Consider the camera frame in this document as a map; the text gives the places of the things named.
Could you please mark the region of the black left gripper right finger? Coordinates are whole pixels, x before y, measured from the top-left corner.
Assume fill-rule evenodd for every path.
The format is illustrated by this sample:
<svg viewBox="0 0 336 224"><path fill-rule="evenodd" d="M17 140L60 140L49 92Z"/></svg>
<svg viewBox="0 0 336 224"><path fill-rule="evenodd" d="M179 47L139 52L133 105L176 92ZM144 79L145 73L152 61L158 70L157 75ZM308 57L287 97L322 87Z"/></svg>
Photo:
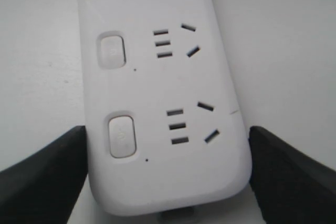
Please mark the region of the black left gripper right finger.
<svg viewBox="0 0 336 224"><path fill-rule="evenodd" d="M249 131L250 186L266 223L335 223L335 170L261 126Z"/></svg>

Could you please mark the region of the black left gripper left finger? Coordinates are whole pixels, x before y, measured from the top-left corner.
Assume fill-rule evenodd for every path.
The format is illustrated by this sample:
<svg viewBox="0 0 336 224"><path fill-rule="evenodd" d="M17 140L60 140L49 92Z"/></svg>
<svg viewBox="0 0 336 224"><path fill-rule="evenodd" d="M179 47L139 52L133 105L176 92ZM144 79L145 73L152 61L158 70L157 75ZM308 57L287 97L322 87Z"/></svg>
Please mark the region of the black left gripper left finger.
<svg viewBox="0 0 336 224"><path fill-rule="evenodd" d="M80 125L1 171L1 223L67 223L87 174Z"/></svg>

